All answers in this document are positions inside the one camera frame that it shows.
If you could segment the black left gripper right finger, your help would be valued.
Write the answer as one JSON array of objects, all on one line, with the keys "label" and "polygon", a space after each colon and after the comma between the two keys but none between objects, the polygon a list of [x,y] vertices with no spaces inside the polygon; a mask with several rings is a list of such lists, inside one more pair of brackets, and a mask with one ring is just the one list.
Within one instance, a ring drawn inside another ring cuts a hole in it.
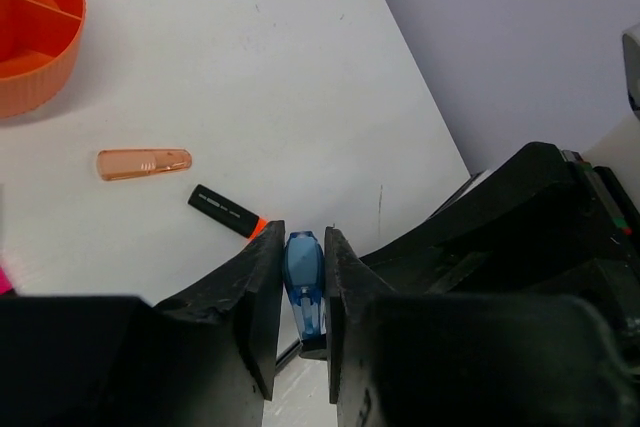
[{"label": "black left gripper right finger", "polygon": [[631,426],[604,318],[567,296],[401,294],[341,231],[324,240],[330,400],[341,426]]}]

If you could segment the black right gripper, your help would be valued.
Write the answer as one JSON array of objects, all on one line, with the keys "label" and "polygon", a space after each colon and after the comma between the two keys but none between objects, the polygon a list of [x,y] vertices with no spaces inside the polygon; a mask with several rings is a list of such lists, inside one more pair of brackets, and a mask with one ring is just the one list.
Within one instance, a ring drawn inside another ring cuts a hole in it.
[{"label": "black right gripper", "polygon": [[361,261],[402,293],[425,293],[467,256],[522,235],[519,287],[594,305],[639,334],[639,213],[613,172],[530,142],[455,202]]}]

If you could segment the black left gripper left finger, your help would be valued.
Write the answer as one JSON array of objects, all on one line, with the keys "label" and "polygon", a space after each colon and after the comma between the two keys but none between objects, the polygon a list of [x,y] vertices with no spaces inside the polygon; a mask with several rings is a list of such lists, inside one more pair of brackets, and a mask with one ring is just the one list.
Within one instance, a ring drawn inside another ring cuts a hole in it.
[{"label": "black left gripper left finger", "polygon": [[157,305],[3,297],[5,426],[258,426],[272,398],[285,226]]}]

